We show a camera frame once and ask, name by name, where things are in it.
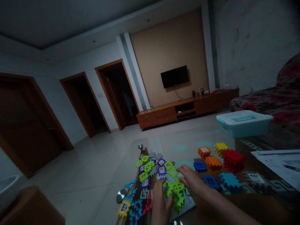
white tile floor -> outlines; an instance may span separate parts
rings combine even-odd
[[[38,185],[65,217],[66,224],[115,224],[119,208],[115,202],[116,193],[136,176],[135,167],[126,168],[124,172],[118,170],[134,140],[144,138],[152,143],[157,153],[162,153],[167,160],[173,160],[169,144],[160,143],[160,137],[172,137],[172,133],[188,133],[200,127],[217,127],[216,115],[228,112],[222,111],[143,132],[137,124],[116,133],[100,133],[47,164],[26,186]],[[130,164],[134,165],[137,160],[133,158],[126,160],[131,160]]]

open doorway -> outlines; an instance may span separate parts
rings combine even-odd
[[[0,146],[28,178],[73,146],[33,77],[0,73]]]
[[[110,132],[85,72],[62,79],[61,83],[88,136]]]
[[[119,129],[138,124],[138,107],[123,60],[95,68]]]

wooden cabinet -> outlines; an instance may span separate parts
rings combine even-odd
[[[137,115],[141,129],[161,125],[187,117],[210,113],[229,108],[232,99],[238,97],[238,89],[225,90],[222,93],[208,96],[199,96],[171,102],[139,112]]]

light blue storage box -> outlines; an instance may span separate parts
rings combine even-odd
[[[217,115],[221,130],[228,130],[233,138],[265,135],[268,133],[269,123],[273,116],[251,110],[230,112]]]

flat screen tv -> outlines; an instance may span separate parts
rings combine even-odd
[[[169,88],[181,83],[188,82],[187,66],[178,67],[160,74],[162,76],[163,88]]]

